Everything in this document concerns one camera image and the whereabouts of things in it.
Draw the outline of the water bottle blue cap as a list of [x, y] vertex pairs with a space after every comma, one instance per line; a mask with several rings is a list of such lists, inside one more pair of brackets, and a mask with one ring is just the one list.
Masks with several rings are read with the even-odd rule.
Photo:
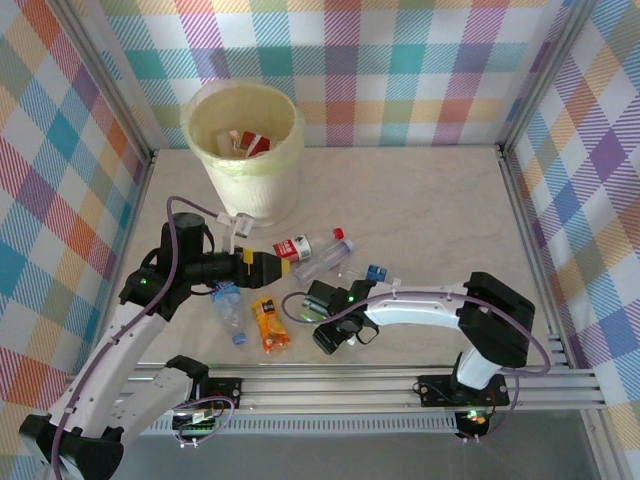
[[240, 289], [232, 282], [219, 283], [210, 297], [217, 318], [232, 343], [235, 346], [244, 345], [247, 342], [246, 308]]

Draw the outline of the tall clear bottle white cap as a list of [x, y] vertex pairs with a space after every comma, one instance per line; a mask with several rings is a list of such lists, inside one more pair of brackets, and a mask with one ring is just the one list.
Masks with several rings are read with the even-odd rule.
[[312, 257], [306, 263], [296, 267], [293, 275], [299, 284], [309, 284], [317, 277], [338, 266], [350, 256], [353, 249], [354, 242], [352, 240], [340, 240], [322, 251], [318, 256]]

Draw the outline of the black controller board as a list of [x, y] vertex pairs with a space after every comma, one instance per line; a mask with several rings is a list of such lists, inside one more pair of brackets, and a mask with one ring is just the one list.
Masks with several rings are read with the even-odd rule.
[[176, 411], [172, 416], [171, 428], [183, 437], [203, 437], [214, 431], [218, 414], [211, 408], [191, 411]]
[[489, 432], [491, 413], [487, 411], [468, 410], [456, 412], [456, 435], [463, 439], [475, 439]]

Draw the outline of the white plastic waste bin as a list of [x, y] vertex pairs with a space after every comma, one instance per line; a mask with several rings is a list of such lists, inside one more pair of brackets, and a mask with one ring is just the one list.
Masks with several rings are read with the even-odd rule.
[[[222, 156], [246, 158], [240, 148], [242, 134], [230, 131], [217, 136]], [[258, 225], [269, 226], [288, 216], [296, 204], [298, 161], [280, 173], [239, 177], [203, 166], [229, 214], [246, 213], [252, 216]]]

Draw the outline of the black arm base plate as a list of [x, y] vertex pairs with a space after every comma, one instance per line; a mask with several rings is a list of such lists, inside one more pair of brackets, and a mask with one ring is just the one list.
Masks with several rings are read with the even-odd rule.
[[236, 377], [206, 377], [194, 380], [187, 376], [154, 380], [146, 399], [165, 410], [213, 409], [221, 411], [238, 407], [242, 380]]
[[453, 375], [421, 375], [413, 385], [422, 407], [508, 406], [510, 398], [505, 377], [494, 375], [481, 390], [459, 383]]

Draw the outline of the yellow-green bin liner bag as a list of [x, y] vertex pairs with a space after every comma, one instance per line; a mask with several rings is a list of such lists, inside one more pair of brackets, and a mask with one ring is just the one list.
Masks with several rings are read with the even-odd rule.
[[[180, 126], [203, 165], [230, 176], [272, 175], [293, 166], [304, 149], [304, 117], [284, 93], [256, 83], [211, 81], [182, 107]], [[252, 132], [276, 143], [250, 158], [222, 156], [217, 136]]]

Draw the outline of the aluminium side rail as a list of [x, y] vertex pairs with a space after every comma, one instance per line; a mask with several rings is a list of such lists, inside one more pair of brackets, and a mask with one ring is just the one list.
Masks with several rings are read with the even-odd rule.
[[118, 287], [124, 275], [123, 270], [126, 264], [128, 252], [130, 250], [131, 243], [135, 235], [137, 223], [141, 214], [141, 210], [144, 205], [144, 201], [149, 189], [149, 185], [151, 182], [151, 178], [154, 172], [155, 164], [156, 164], [159, 153], [160, 153], [159, 148], [156, 148], [151, 151], [150, 159], [147, 161], [145, 168], [143, 170], [141, 183], [133, 203], [131, 214], [127, 223], [127, 228], [125, 229], [125, 236], [121, 244], [121, 250], [113, 270], [112, 281], [110, 283], [110, 288], [108, 291], [109, 295], [106, 299], [104, 311], [100, 317], [100, 320], [97, 323], [96, 330], [92, 338], [91, 352], [94, 352], [97, 349], [97, 345], [100, 341], [100, 338], [102, 337], [102, 335], [106, 330], [110, 315], [113, 313], [116, 307], [116, 304], [117, 304], [116, 297], [118, 293]]
[[534, 231], [529, 223], [525, 202], [507, 156], [500, 147], [497, 150], [497, 161], [523, 243], [542, 316], [548, 330], [554, 365], [573, 369], [576, 367], [575, 358], [570, 346], [567, 344], [566, 332], [552, 295], [550, 283], [544, 271], [542, 257], [536, 244]]

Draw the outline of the blue label crushed clear bottle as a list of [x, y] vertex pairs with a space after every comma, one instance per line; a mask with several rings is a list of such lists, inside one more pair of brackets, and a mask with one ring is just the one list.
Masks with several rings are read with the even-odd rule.
[[370, 280], [393, 286], [400, 286], [402, 283], [401, 279], [394, 276], [387, 268], [373, 264], [368, 267], [340, 266], [337, 273], [341, 285], [347, 290], [359, 280]]

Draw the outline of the red green label water bottle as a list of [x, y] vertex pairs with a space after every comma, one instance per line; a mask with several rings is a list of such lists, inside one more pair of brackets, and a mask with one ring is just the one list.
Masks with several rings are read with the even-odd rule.
[[319, 255], [344, 238], [344, 231], [337, 227], [317, 235], [300, 234], [276, 242], [272, 248], [277, 256], [291, 263], [306, 261]]

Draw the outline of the aluminium front rail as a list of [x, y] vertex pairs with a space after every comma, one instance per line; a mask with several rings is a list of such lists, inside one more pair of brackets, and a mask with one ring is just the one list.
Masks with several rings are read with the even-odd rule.
[[75, 418], [109, 421], [134, 413], [163, 414], [162, 406], [152, 405], [146, 394], [154, 380], [187, 376], [236, 377], [242, 380], [237, 412], [246, 414], [310, 413], [389, 413], [421, 409], [429, 411], [502, 412], [524, 410], [599, 410], [604, 408], [603, 393], [589, 370], [551, 369], [541, 377], [503, 375], [510, 398], [508, 406], [422, 407], [413, 385], [421, 375], [451, 375], [442, 368], [366, 365], [227, 365], [205, 370], [142, 363], [129, 373], [113, 379], [94, 372], [85, 384], [74, 381], [61, 399], [75, 400]]

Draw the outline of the orange juice bottle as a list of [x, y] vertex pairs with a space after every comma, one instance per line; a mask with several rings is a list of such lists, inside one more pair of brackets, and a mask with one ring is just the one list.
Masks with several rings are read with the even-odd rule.
[[287, 349], [291, 339], [279, 314], [272, 297], [262, 297], [251, 306], [257, 322], [263, 349], [266, 353], [275, 353]]

